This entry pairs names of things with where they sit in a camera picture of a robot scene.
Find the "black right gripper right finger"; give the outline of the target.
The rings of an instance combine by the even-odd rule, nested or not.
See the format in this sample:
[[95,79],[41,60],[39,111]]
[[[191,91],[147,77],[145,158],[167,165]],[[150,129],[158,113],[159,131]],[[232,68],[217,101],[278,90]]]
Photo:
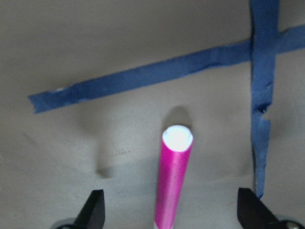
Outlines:
[[283,229],[283,224],[249,188],[239,188],[237,218],[243,229]]

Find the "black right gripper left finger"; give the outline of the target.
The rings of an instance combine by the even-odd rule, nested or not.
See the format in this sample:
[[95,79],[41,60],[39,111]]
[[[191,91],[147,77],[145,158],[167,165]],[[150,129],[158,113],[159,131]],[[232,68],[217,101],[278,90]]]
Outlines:
[[72,229],[102,229],[105,223],[104,191],[93,190],[71,225]]

